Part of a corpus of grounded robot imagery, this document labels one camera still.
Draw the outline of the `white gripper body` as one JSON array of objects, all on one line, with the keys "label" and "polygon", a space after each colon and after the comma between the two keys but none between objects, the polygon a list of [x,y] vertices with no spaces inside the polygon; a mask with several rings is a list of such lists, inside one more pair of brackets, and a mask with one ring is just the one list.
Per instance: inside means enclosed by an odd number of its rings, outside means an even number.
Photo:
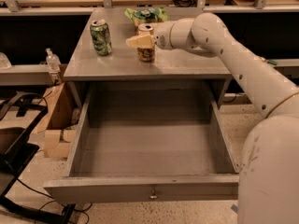
[{"label": "white gripper body", "polygon": [[170,31],[172,28],[172,22],[160,22],[154,27],[155,43],[160,49],[171,49],[170,44]]}]

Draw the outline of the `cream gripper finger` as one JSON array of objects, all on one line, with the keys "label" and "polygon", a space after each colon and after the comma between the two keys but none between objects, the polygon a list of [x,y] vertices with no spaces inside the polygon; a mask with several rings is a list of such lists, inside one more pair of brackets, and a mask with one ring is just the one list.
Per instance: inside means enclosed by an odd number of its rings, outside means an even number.
[{"label": "cream gripper finger", "polygon": [[151,35],[135,35],[126,40],[126,45],[130,48],[152,49],[155,43]]}]

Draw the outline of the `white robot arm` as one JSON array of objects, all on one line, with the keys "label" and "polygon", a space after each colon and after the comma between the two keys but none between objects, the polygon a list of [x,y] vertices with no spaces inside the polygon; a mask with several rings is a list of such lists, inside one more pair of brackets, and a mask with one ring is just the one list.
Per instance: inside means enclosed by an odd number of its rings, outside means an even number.
[{"label": "white robot arm", "polygon": [[243,146],[238,224],[299,224],[299,88],[236,41],[212,13],[166,21],[126,40],[131,48],[217,55],[263,120]]}]

